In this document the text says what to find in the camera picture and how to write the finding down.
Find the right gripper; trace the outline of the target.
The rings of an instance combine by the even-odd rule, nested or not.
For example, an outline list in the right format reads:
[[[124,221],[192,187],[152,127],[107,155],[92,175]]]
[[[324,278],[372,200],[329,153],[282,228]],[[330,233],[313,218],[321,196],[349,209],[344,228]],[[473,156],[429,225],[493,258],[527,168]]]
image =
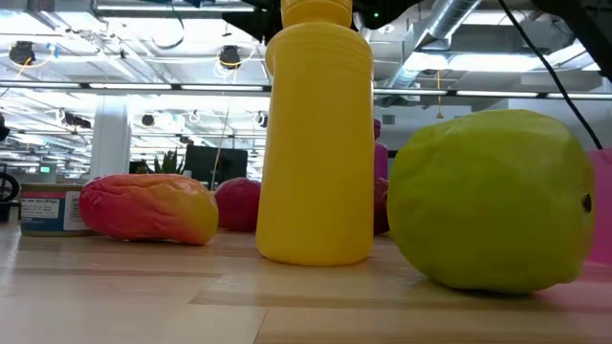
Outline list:
[[[241,0],[251,11],[224,11],[228,24],[248,33],[260,43],[268,44],[282,30],[280,0]],[[423,0],[353,0],[353,26],[377,30],[396,20]]]

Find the yellow plastic bottle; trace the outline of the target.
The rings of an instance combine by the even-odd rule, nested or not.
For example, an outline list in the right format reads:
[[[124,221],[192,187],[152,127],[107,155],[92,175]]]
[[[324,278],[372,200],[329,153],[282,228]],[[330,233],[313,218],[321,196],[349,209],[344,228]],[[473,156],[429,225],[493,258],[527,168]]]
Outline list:
[[[255,242],[267,259],[343,266],[373,244],[373,54],[353,0],[281,0]]]

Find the purple plastic bottle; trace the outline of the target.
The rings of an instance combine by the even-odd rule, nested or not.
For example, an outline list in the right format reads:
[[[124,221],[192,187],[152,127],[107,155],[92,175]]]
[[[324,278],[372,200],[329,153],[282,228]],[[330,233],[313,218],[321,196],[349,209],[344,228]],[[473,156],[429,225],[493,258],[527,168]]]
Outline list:
[[[378,119],[374,120],[374,175],[376,178],[388,179],[388,150],[385,145],[379,143],[382,124]]]

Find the red toy apple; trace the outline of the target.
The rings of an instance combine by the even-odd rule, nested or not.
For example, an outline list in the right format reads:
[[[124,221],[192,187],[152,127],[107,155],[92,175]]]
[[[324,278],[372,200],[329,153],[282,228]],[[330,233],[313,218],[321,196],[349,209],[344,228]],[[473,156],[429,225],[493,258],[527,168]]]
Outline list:
[[[260,182],[248,178],[221,183],[214,193],[219,210],[218,226],[231,232],[255,232],[260,189]]]

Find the red-orange toy mango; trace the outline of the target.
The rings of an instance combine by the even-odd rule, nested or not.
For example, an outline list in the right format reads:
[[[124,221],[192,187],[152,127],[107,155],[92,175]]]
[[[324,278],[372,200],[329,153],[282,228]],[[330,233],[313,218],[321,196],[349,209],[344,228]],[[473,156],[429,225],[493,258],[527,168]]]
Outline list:
[[[117,174],[86,183],[83,222],[124,241],[173,241],[202,246],[215,235],[219,210],[199,182],[177,174]]]

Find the dark red textured fruit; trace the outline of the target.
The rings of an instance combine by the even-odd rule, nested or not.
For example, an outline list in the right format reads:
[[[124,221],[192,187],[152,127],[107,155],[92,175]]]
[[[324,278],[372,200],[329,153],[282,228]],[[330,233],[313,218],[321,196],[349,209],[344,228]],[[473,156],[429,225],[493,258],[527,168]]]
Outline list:
[[[388,181],[376,178],[374,182],[374,234],[379,235],[389,231],[386,200]]]

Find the green toy apple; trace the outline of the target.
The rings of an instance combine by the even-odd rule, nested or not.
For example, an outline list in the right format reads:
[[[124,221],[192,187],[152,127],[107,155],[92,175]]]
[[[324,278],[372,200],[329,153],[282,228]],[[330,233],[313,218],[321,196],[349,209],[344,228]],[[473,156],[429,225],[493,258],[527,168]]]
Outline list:
[[[392,164],[390,234],[429,279],[525,294],[581,274],[595,173],[560,120],[493,110],[417,130]]]

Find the pink translucent plastic bin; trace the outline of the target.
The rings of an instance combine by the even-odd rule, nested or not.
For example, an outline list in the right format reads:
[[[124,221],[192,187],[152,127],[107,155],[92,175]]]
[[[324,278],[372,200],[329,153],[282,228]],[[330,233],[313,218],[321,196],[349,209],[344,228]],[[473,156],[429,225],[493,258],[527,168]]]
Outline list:
[[[594,229],[588,260],[612,265],[612,148],[588,155],[595,173]]]

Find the black ceiling device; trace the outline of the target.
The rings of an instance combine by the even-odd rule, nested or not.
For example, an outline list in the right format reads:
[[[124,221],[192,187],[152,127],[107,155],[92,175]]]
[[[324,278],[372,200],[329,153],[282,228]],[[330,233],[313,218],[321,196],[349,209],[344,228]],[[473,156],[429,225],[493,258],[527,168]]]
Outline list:
[[[19,65],[31,65],[35,62],[35,53],[31,41],[16,41],[9,52],[9,59]]]
[[[219,54],[219,64],[226,70],[236,70],[242,63],[239,55],[239,47],[226,45]]]

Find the black computer monitor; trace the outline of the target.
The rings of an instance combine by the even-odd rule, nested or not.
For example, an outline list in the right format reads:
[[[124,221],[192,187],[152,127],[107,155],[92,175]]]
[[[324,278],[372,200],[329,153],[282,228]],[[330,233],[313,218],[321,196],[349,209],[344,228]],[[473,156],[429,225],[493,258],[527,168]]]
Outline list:
[[[189,145],[185,170],[199,182],[223,183],[247,176],[248,157],[246,150]]]

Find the potted succulent plant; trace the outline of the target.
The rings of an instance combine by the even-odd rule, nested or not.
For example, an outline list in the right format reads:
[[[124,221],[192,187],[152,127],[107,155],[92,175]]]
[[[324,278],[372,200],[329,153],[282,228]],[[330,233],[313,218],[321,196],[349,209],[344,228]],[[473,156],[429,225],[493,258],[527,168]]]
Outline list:
[[[184,172],[184,162],[179,161],[178,150],[169,150],[164,153],[161,160],[154,159],[154,166],[150,167],[146,161],[140,161],[136,164],[135,174],[177,174],[182,175]]]

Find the white pillar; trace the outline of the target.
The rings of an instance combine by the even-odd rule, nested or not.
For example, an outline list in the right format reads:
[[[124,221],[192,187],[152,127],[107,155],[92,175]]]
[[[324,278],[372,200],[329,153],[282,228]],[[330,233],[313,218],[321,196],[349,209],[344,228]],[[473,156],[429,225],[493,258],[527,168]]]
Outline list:
[[[131,122],[127,97],[98,97],[90,159],[91,178],[128,172]]]

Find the silver tin can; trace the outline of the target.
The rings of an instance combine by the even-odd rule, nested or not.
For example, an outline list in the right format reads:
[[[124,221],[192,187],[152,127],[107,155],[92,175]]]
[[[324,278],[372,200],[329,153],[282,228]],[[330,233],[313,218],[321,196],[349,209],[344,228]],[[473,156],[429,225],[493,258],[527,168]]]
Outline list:
[[[79,211],[82,184],[24,183],[20,191],[20,230],[25,236],[71,237],[94,232]]]

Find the silver air duct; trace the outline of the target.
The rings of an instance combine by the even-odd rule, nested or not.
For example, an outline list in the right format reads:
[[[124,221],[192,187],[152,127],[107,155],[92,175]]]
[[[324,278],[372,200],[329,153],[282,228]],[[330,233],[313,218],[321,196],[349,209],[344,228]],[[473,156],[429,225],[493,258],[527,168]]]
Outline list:
[[[444,70],[434,67],[442,59],[422,53],[421,49],[434,45],[435,50],[449,49],[451,38],[482,0],[436,0],[430,16],[411,24],[402,42],[402,63],[384,87],[406,89],[424,70]]]

